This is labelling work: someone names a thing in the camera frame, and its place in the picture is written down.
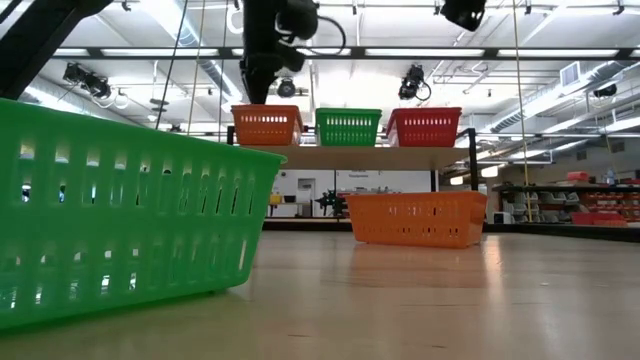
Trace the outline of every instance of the wall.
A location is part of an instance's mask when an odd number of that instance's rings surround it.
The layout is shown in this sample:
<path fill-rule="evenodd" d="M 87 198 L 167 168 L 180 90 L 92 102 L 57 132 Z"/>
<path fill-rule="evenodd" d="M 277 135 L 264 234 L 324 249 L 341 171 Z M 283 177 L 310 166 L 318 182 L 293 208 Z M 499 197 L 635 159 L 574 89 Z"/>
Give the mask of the wall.
<path fill-rule="evenodd" d="M 635 178 L 635 171 L 640 169 L 640 140 L 628 139 L 625 141 L 625 151 L 609 154 L 606 147 L 587 148 L 587 159 L 577 161 L 576 151 L 571 150 L 561 157 L 556 157 L 556 164 L 544 167 L 529 167 L 529 181 L 536 184 L 565 181 L 567 173 L 572 171 L 586 171 L 590 176 L 595 176 L 597 181 L 602 181 L 602 176 L 615 164 L 615 170 L 619 178 Z M 511 166 L 501 170 L 503 181 L 514 184 L 524 183 L 524 167 Z"/>
<path fill-rule="evenodd" d="M 330 170 L 282 170 L 276 176 L 273 185 L 273 193 L 280 195 L 298 195 L 298 179 L 315 179 L 315 191 L 313 199 L 322 197 L 322 193 L 333 190 L 334 174 Z M 344 171 L 336 172 L 338 191 L 353 190 L 357 187 L 366 189 L 384 189 L 388 187 L 392 191 L 430 192 L 431 174 L 429 171 Z M 308 199 L 298 198 L 297 202 Z M 278 206 L 273 216 L 292 217 L 296 214 L 296 206 Z M 314 203 L 314 216 L 322 216 L 322 210 L 318 203 Z"/>

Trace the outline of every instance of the shelf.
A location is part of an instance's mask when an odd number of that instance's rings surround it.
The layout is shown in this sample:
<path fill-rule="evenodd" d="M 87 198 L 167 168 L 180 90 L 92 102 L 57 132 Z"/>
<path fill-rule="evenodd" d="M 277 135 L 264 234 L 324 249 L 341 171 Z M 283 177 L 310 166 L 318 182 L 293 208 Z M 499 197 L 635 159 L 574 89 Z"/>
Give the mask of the shelf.
<path fill-rule="evenodd" d="M 469 156 L 457 148 L 247 146 L 280 154 L 290 170 L 439 170 Z"/>
<path fill-rule="evenodd" d="M 576 193 L 640 193 L 640 187 L 600 187 L 600 186 L 496 186 L 493 191 L 500 192 L 576 192 Z"/>

